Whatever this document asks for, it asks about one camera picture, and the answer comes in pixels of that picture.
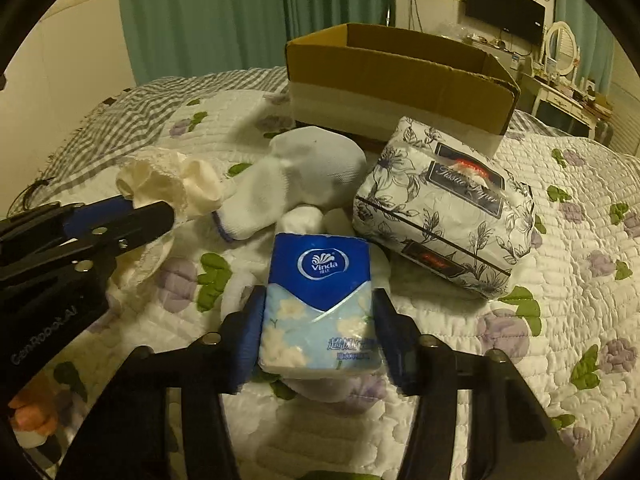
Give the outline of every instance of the cream cloth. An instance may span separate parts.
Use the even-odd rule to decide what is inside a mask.
[[[232,191],[207,162],[153,146],[124,158],[116,186],[125,198],[133,201],[134,208],[167,202],[174,209],[174,229],[215,211]],[[173,243],[172,229],[146,246],[118,257],[110,292],[117,297],[135,291],[162,265]]]

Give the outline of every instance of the bed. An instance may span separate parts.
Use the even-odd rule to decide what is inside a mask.
[[[151,144],[197,155],[230,178],[232,167],[256,162],[274,135],[294,127],[286,84],[286,70],[274,68],[164,78],[124,92],[96,110],[53,158],[44,177],[55,178],[31,205],[113,196],[118,160]],[[195,114],[200,121],[183,128]],[[574,450],[581,478],[594,480],[640,415],[640,164],[519,111],[496,159],[532,187],[536,202],[533,248],[515,267],[510,293],[480,300],[395,256],[392,301],[423,333],[452,348],[505,350]],[[217,308],[198,304],[203,254],[221,255],[233,272],[266,278],[273,229],[227,244],[203,218],[175,235],[170,258],[140,300],[110,298],[108,313],[47,366],[67,440],[133,348],[180,348],[215,330]],[[182,285],[168,294],[171,273]],[[371,406],[359,415],[349,406],[294,397],[273,381],[252,381],[239,395],[224,396],[242,478],[285,480],[332,470],[395,479],[415,401],[385,376],[361,394]],[[178,392],[170,393],[168,413],[173,474],[184,478]],[[468,416],[468,396],[461,393],[455,479],[463,477]]]

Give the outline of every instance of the floral tissue package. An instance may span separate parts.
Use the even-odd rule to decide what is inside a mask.
[[[264,371],[291,379],[380,368],[364,240],[276,236],[258,362]]]
[[[528,185],[459,140],[402,118],[356,194],[353,225],[487,298],[506,293],[530,251]]]

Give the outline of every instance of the cardboard box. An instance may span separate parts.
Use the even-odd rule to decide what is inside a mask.
[[[403,28],[345,23],[289,41],[294,118],[386,143],[403,117],[493,156],[520,95],[478,48]]]

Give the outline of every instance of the wall-mounted tv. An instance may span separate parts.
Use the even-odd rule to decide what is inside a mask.
[[[529,43],[542,44],[545,7],[534,0],[466,0],[465,13]]]

